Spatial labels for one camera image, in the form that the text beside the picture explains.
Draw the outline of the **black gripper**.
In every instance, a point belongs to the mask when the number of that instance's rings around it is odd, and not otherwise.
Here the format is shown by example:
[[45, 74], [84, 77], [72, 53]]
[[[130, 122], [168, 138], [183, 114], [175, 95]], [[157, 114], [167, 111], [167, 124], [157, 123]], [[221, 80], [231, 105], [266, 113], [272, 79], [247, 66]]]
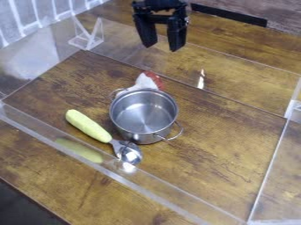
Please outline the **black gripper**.
[[132, 0], [132, 18], [144, 47], [151, 47], [157, 42], [155, 24], [168, 24], [169, 51], [175, 52], [184, 46], [188, 24], [187, 6], [183, 0]]

